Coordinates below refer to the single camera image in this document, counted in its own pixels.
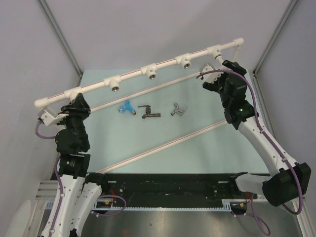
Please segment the white faucet blue cap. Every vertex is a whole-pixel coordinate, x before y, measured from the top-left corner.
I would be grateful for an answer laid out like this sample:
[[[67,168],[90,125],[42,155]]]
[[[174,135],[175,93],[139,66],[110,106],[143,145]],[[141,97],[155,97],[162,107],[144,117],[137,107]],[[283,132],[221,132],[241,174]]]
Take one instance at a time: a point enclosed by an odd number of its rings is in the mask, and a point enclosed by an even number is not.
[[[222,55],[217,55],[215,58],[214,58],[216,61],[218,61],[220,64],[222,64],[224,62],[223,58],[222,58]]]

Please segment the white PVC pipe frame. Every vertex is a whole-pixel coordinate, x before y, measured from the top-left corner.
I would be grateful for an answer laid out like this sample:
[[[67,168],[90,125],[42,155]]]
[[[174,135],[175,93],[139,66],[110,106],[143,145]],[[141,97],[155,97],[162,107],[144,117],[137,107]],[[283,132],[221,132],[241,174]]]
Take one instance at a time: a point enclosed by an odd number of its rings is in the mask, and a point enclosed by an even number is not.
[[[76,97],[78,93],[82,93],[84,95],[85,93],[88,93],[88,92],[91,92],[103,87],[108,87],[111,89],[111,91],[115,92],[119,90],[119,86],[122,81],[126,81],[128,79],[133,79],[140,76],[146,76],[148,77],[148,79],[155,79],[157,76],[157,70],[171,67],[174,65],[181,65],[183,69],[187,69],[191,66],[191,61],[193,59],[200,58],[206,55],[210,55],[214,59],[217,55],[222,55],[221,53],[222,50],[229,49],[229,48],[234,48],[232,59],[236,59],[243,44],[244,44],[244,39],[238,38],[225,44],[221,44],[221,45],[218,44],[218,45],[214,45],[197,52],[182,54],[170,60],[166,60],[160,63],[152,63],[149,65],[143,66],[140,69],[137,69],[129,73],[125,73],[123,75],[115,75],[115,76],[105,78],[99,82],[95,82],[90,85],[86,85],[83,87],[77,86],[77,87],[71,88],[55,96],[38,99],[34,102],[34,106],[42,110],[45,107],[49,107],[50,105],[60,102],[65,99],[69,99],[71,101],[72,99]],[[136,98],[138,96],[148,94],[158,89],[162,89],[167,86],[185,81],[187,79],[192,78],[193,76],[198,76],[198,72],[155,85],[153,87],[135,92],[133,94],[121,97],[119,99],[113,100],[111,102],[107,102],[102,105],[95,106],[91,109],[91,113],[113,106],[115,104],[123,102],[124,100],[130,100],[132,98]]]

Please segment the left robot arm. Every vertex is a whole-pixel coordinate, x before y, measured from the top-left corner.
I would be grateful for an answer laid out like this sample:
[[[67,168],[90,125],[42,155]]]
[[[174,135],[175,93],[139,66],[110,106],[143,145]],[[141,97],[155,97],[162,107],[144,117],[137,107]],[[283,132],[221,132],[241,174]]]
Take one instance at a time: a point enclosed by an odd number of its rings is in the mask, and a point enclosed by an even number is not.
[[[102,180],[87,182],[90,143],[84,120],[91,113],[82,93],[61,108],[60,125],[55,136],[60,157],[55,165],[57,193],[43,237],[79,237],[97,197],[108,194],[109,185]]]

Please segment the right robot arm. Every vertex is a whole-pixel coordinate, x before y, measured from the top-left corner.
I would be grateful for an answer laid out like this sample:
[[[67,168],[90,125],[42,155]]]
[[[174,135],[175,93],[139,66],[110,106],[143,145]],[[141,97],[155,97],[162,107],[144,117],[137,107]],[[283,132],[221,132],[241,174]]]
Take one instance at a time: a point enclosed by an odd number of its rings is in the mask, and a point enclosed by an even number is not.
[[[263,195],[275,207],[286,207],[287,202],[298,199],[299,206],[293,214],[299,214],[311,168],[297,162],[264,127],[255,93],[245,74],[246,69],[237,62],[225,60],[218,69],[205,63],[197,76],[203,80],[204,89],[219,94],[226,122],[250,142],[269,172],[267,177],[247,172],[236,175],[228,185],[228,193],[233,198],[245,192]]]

